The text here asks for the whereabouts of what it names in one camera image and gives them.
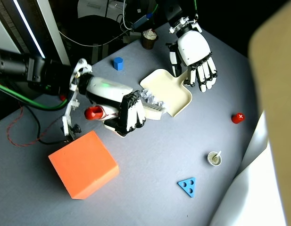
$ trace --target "dustpan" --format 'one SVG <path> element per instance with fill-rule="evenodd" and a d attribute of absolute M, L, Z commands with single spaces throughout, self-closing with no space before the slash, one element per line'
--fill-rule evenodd
<path fill-rule="evenodd" d="M 191 92 L 183 85 L 187 71 L 175 78 L 167 70 L 157 69 L 140 82 L 144 89 L 149 89 L 152 94 L 167 105 L 167 112 L 175 117 L 192 100 Z"/>

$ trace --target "light strip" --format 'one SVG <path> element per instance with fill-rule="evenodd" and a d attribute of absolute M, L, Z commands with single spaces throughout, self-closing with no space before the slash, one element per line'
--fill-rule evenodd
<path fill-rule="evenodd" d="M 21 15 L 21 17 L 22 17 L 22 19 L 23 19 L 23 22 L 24 22 L 24 24 L 26 25 L 26 28 L 28 29 L 28 31 L 29 31 L 29 33 L 30 33 L 30 35 L 31 35 L 31 38 L 33 39 L 33 41 L 34 41 L 34 43 L 35 43 L 35 45 L 36 45 L 36 47 L 37 47 L 39 53 L 41 54 L 42 58 L 45 58 L 45 55 L 43 54 L 42 49 L 41 49 L 40 45 L 38 44 L 38 42 L 37 42 L 37 40 L 36 40 L 36 38 L 35 38 L 35 36 L 34 36 L 32 30 L 31 30 L 31 28 L 30 28 L 30 26 L 29 26 L 29 24 L 28 24 L 28 22 L 27 22 L 27 20 L 26 20 L 26 17 L 24 16 L 24 14 L 23 14 L 23 12 L 22 12 L 21 7 L 19 6 L 17 0 L 13 0 L 13 2 L 14 2 L 14 4 L 15 4 L 15 6 L 17 7 L 17 10 L 18 10 L 19 14 Z"/>

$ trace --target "table surface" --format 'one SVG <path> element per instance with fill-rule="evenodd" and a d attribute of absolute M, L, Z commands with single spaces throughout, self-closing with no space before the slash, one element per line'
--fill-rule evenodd
<path fill-rule="evenodd" d="M 153 50 L 139 40 L 93 66 L 95 76 L 121 82 L 134 89 L 158 68 L 171 72 L 166 42 L 176 40 L 168 25 L 157 29 L 159 40 Z M 87 121 L 83 112 L 90 102 L 78 96 L 81 107 L 73 112 L 83 134 L 95 130 L 120 167 L 120 174 L 86 200 L 72 200 L 52 167 L 48 155 L 63 145 L 34 144 L 15 147 L 6 138 L 6 127 L 19 115 L 16 111 L 0 121 L 0 225 L 59 226 L 178 226 L 209 224 L 241 163 L 258 121 L 255 87 L 248 59 L 211 34 L 203 32 L 218 70 L 215 86 L 206 93 L 189 88 L 193 100 L 175 118 L 164 114 L 160 121 L 147 120 L 120 138 L 100 121 Z M 125 69 L 116 71 L 115 57 Z M 43 95 L 42 103 L 58 103 Z M 59 112 L 34 110 L 42 127 Z M 246 120 L 231 122 L 233 113 Z M 45 141 L 63 138 L 61 121 L 48 131 Z M 10 131 L 20 144 L 34 140 L 37 124 L 24 108 L 24 115 Z M 206 157 L 222 151 L 222 164 L 214 167 Z M 190 198 L 178 181 L 195 177 L 195 197 Z"/>

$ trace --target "blue triangle block with holes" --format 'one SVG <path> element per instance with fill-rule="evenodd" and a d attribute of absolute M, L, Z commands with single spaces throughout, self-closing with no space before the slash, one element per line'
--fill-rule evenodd
<path fill-rule="evenodd" d="M 189 178 L 178 182 L 178 185 L 191 197 L 194 197 L 196 178 Z"/>

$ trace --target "orange box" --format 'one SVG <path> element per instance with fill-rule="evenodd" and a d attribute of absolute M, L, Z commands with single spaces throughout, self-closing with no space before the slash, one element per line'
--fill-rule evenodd
<path fill-rule="evenodd" d="M 94 131 L 49 155 L 72 199 L 86 199 L 119 174 L 119 167 Z"/>

